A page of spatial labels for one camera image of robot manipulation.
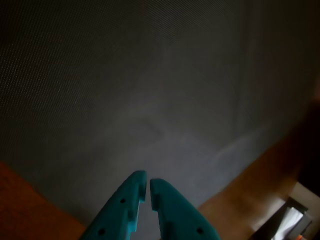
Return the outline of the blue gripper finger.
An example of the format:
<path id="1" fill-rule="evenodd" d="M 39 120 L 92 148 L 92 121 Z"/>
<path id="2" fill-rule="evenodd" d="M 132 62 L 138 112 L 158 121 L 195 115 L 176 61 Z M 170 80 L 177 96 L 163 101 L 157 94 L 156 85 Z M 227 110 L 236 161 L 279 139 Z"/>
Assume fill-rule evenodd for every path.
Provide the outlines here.
<path id="1" fill-rule="evenodd" d="M 105 203 L 81 240 L 129 240 L 137 230 L 140 203 L 146 200 L 147 172 L 133 172 Z"/>
<path id="2" fill-rule="evenodd" d="M 158 214 L 162 240 L 219 240 L 215 228 L 169 182 L 150 180 L 151 208 Z"/>

